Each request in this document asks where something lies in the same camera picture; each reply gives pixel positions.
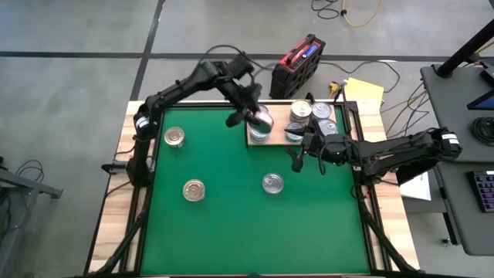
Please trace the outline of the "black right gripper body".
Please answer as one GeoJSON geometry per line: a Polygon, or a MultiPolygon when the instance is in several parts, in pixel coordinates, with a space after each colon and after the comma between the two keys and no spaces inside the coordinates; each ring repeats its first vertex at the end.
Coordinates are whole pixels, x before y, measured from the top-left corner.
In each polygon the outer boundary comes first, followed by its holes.
{"type": "Polygon", "coordinates": [[[305,133],[302,140],[303,153],[334,164],[344,164],[349,161],[350,138],[341,134],[327,136],[315,133],[305,133]]]}

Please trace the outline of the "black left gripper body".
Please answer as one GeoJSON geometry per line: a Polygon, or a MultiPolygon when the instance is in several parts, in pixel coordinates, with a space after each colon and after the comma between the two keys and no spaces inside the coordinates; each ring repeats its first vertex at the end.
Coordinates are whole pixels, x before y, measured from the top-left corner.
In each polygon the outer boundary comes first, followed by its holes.
{"type": "Polygon", "coordinates": [[[259,119],[259,97],[261,95],[262,85],[252,81],[248,86],[236,83],[232,76],[221,76],[219,78],[219,91],[225,99],[235,108],[235,112],[230,114],[225,121],[227,127],[234,127],[241,121],[246,121],[246,114],[252,112],[259,119]]]}

